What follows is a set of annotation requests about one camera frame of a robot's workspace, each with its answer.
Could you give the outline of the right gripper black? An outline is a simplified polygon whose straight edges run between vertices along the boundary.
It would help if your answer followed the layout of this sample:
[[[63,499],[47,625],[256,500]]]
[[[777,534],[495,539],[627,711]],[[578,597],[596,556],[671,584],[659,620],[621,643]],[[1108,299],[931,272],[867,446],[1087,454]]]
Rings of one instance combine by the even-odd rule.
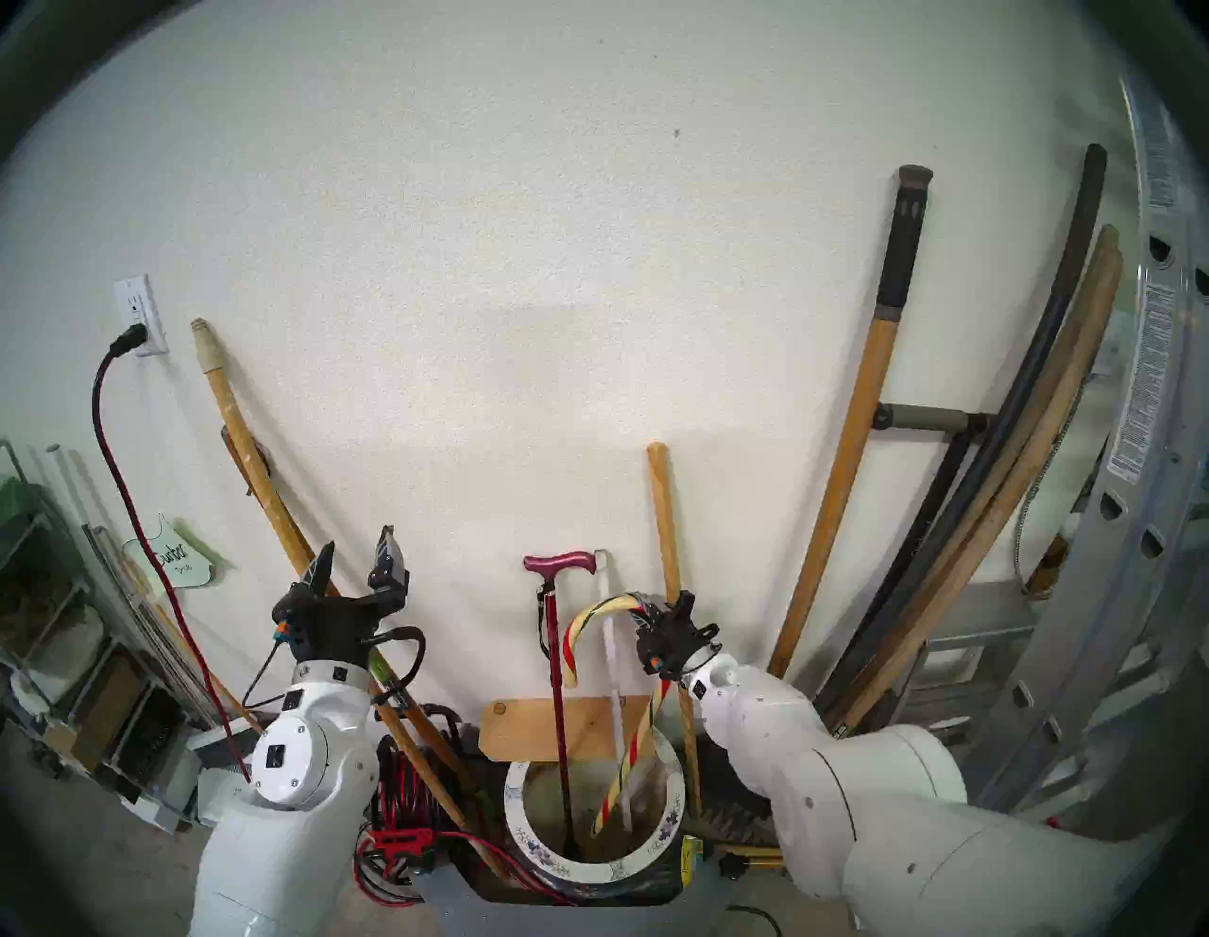
[[[636,650],[640,665],[649,676],[670,682],[683,682],[721,653],[717,641],[719,627],[710,624],[698,627],[693,623],[695,595],[689,590],[678,594],[671,606],[656,596],[629,595],[629,613],[636,626]]]

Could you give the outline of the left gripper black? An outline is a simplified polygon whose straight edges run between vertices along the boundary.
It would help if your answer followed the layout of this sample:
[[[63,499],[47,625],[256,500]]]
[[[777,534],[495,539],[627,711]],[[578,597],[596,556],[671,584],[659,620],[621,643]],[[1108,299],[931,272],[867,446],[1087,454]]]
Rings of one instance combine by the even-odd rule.
[[[377,591],[357,598],[328,596],[334,557],[330,540],[272,608],[272,620],[284,627],[295,660],[368,664],[371,648],[410,640],[410,626],[378,632],[383,618],[403,611],[410,585],[394,526],[384,525],[376,543],[369,588]]]

